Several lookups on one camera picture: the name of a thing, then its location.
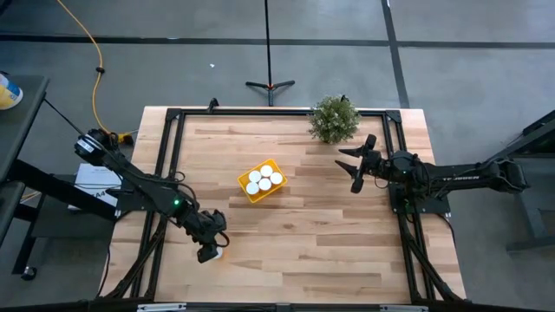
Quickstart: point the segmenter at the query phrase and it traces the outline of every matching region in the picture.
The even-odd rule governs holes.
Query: yellow container
[[[249,180],[249,173],[251,173],[255,170],[260,171],[260,168],[264,165],[270,166],[271,169],[273,169],[274,172],[279,172],[281,174],[281,176],[284,177],[284,180],[278,185],[273,185],[272,184],[270,190],[268,190],[268,191],[260,190],[258,193],[254,194],[254,195],[250,195],[249,193],[246,192],[246,185],[248,185],[249,182],[251,182]],[[258,166],[255,166],[254,168],[252,168],[248,172],[245,172],[245,174],[243,174],[242,176],[237,178],[237,181],[239,182],[239,185],[241,185],[241,188],[243,189],[243,192],[245,192],[246,197],[251,201],[251,203],[254,204],[254,203],[258,202],[260,199],[265,198],[266,196],[272,194],[274,191],[276,191],[280,187],[284,186],[287,183],[287,178],[285,177],[284,173],[281,172],[281,169],[279,169],[278,165],[276,164],[276,161],[274,159],[268,159],[265,162],[263,162],[262,164],[258,164]]]

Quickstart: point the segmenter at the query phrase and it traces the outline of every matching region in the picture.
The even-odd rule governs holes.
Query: concrete floor
[[[553,1],[390,0],[398,40],[554,42]],[[263,38],[256,0],[98,0],[65,3],[95,35]],[[379,0],[270,0],[271,35],[280,39],[387,40]],[[0,32],[81,34],[56,1],[15,0]],[[244,81],[266,81],[264,46],[101,45],[107,73],[98,94],[102,120],[115,131],[139,126],[146,105],[263,106]],[[347,94],[358,107],[399,107],[389,48],[272,47],[273,79],[297,84],[279,106],[310,106]],[[553,49],[401,49],[410,106],[423,108],[437,164],[476,162],[555,108]],[[48,98],[81,128],[95,126],[90,93],[97,66],[90,44],[0,42],[0,69],[50,77]],[[42,107],[22,158],[46,172],[72,173],[75,133]],[[526,239],[513,197],[493,191],[449,196],[467,296],[474,302],[555,309],[555,252],[509,256]],[[32,283],[9,275],[25,225],[14,223],[0,249],[0,305],[91,298],[108,242],[41,242]]]

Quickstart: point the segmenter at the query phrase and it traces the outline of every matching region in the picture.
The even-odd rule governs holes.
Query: green plant
[[[329,144],[353,138],[360,115],[345,95],[326,96],[313,110],[309,130],[312,138]]]

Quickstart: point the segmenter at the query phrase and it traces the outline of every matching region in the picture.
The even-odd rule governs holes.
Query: wooden table
[[[166,109],[145,108],[132,160],[144,172],[154,171]],[[433,162],[423,111],[401,112],[408,150]],[[224,212],[232,242],[221,259],[199,264],[199,246],[185,230],[168,225],[157,301],[409,302],[399,227],[387,191],[367,177],[362,192],[351,193],[349,176],[334,163],[339,159],[358,165],[359,160],[337,148],[360,146],[369,133],[377,136],[375,148],[385,157],[380,119],[361,118],[355,138],[338,146],[313,140],[307,120],[186,117],[178,170],[196,191],[201,209]],[[172,146],[170,140],[168,151]],[[268,158],[276,160],[289,183],[253,205],[237,177]],[[103,293],[117,284],[137,257],[144,217],[133,212],[115,226]],[[430,261],[464,297],[449,228],[435,215],[422,216],[422,224]],[[424,294],[419,265],[416,270]]]

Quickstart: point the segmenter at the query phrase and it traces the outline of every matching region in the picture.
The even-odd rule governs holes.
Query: tripod stand
[[[268,23],[268,0],[264,0],[264,13],[266,15],[266,51],[268,54],[268,84],[247,81],[249,87],[263,88],[268,91],[268,106],[274,106],[274,91],[279,87],[292,86],[295,81],[285,81],[276,84],[271,83],[271,57],[270,57],[270,25]]]

